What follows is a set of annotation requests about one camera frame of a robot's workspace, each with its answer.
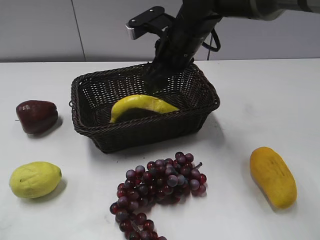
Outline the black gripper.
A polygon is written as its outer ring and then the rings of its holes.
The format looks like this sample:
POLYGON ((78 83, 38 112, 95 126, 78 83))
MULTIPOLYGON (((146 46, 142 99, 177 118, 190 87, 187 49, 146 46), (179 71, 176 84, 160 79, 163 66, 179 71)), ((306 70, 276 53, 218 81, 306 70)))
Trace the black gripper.
POLYGON ((181 9, 166 30, 156 49, 152 64, 146 70, 146 92, 153 94, 168 84, 167 75, 184 70, 213 29, 206 20, 211 9, 181 9))

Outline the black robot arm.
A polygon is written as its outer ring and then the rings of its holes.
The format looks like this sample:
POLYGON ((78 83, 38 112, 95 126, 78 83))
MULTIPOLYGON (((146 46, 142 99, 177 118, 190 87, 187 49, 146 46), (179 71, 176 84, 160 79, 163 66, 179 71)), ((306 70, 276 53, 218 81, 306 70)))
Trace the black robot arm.
POLYGON ((169 77, 184 71, 194 55, 204 46, 212 52, 220 50, 205 43, 222 18, 245 18, 273 21, 285 10, 319 13, 318 0, 185 0, 175 18, 160 20, 150 31, 159 35, 155 57, 143 76, 144 88, 153 94, 164 89, 169 77))

